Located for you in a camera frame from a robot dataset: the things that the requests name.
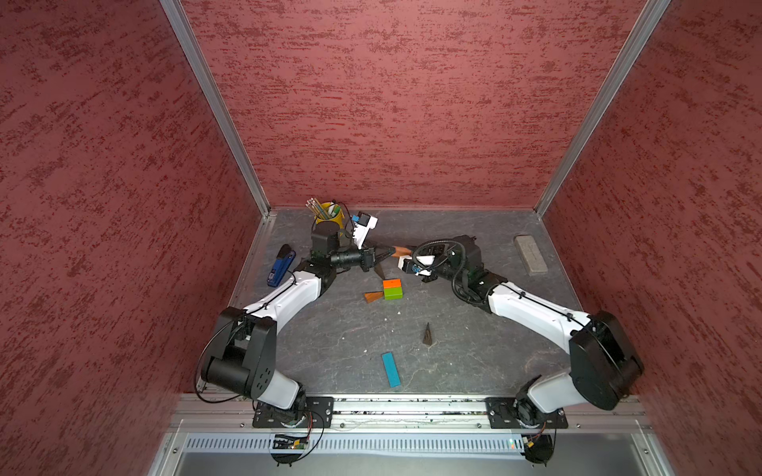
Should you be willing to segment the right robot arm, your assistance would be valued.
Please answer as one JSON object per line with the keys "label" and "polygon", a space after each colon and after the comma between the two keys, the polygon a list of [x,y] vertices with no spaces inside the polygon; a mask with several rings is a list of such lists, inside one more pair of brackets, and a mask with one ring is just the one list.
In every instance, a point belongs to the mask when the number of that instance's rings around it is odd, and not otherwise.
{"label": "right robot arm", "polygon": [[461,301],[518,323],[567,353],[568,370],[538,376],[514,397],[511,414],[524,428],[543,426],[567,406],[587,403],[612,411],[644,373],[640,356],[612,313],[574,311],[528,293],[489,271],[471,236],[398,247],[394,255],[403,272],[425,282],[445,279]]}

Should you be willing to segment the reddish brown triangle block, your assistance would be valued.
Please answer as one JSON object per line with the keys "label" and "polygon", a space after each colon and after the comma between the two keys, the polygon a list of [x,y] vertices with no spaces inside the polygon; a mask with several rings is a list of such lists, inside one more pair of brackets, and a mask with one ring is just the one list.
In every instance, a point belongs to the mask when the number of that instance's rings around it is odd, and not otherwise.
{"label": "reddish brown triangle block", "polygon": [[394,253],[392,254],[393,257],[399,258],[399,257],[405,257],[405,256],[411,256],[413,254],[413,251],[406,247],[394,247]]}

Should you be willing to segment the orange brown triangle block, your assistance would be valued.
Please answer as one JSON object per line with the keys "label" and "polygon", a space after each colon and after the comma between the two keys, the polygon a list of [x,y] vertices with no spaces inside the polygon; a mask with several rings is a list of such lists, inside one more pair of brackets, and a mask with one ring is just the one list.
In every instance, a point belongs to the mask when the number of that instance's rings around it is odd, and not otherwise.
{"label": "orange brown triangle block", "polygon": [[379,301],[379,299],[384,298],[383,292],[370,292],[364,294],[364,299],[367,303],[374,303],[375,301]]}

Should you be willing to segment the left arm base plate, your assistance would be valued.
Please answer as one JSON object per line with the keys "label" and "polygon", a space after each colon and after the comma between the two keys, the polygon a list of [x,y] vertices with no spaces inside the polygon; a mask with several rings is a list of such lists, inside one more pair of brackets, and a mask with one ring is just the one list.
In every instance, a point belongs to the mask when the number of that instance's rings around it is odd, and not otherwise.
{"label": "left arm base plate", "polygon": [[329,428],[333,419],[335,399],[331,397],[309,397],[299,394],[294,404],[287,410],[258,402],[254,407],[252,426],[254,428]]}

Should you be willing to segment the orange rectangular block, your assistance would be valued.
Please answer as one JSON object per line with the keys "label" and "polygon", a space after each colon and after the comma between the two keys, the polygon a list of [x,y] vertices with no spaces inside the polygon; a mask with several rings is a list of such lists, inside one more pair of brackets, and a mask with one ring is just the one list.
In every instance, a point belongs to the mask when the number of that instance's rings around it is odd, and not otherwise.
{"label": "orange rectangular block", "polygon": [[398,289],[402,287],[402,283],[400,279],[393,279],[393,280],[384,280],[383,281],[383,289]]}

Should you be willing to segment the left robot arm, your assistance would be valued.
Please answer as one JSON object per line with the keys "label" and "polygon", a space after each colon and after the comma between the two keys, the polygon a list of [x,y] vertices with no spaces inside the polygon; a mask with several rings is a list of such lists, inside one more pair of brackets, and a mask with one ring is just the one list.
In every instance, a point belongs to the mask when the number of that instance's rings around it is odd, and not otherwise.
{"label": "left robot arm", "polygon": [[324,295],[339,273],[353,267],[368,272],[395,253],[393,247],[364,245],[376,225],[377,218],[368,213],[353,216],[351,238],[344,243],[339,224],[316,224],[310,255],[285,283],[252,305],[228,307],[219,315],[214,335],[198,359],[198,376],[206,384],[252,400],[287,428],[299,426],[307,416],[307,396],[302,384],[276,369],[278,332]]}

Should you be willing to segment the green rectangular block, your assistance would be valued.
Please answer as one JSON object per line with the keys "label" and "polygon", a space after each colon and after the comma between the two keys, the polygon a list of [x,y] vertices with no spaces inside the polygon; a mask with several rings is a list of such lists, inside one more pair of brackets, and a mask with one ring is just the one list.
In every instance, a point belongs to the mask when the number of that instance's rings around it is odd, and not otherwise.
{"label": "green rectangular block", "polygon": [[383,290],[385,301],[395,301],[395,299],[402,299],[404,296],[403,289],[397,288],[385,288]]}

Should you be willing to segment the dark wood triangle block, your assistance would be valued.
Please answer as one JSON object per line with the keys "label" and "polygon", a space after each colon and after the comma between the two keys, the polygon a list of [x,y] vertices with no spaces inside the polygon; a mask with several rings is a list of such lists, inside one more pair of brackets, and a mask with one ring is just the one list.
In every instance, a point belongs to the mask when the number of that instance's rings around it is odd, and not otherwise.
{"label": "dark wood triangle block", "polygon": [[432,346],[434,344],[434,338],[431,331],[430,323],[428,323],[425,327],[423,343],[424,345],[427,345],[427,346]]}

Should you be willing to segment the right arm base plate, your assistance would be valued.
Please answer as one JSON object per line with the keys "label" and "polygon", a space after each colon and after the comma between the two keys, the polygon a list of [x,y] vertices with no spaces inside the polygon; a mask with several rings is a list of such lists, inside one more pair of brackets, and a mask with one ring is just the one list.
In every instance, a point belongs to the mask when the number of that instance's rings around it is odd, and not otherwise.
{"label": "right arm base plate", "polygon": [[519,399],[494,397],[484,400],[486,416],[492,430],[565,430],[569,427],[562,410],[541,412],[528,397]]}

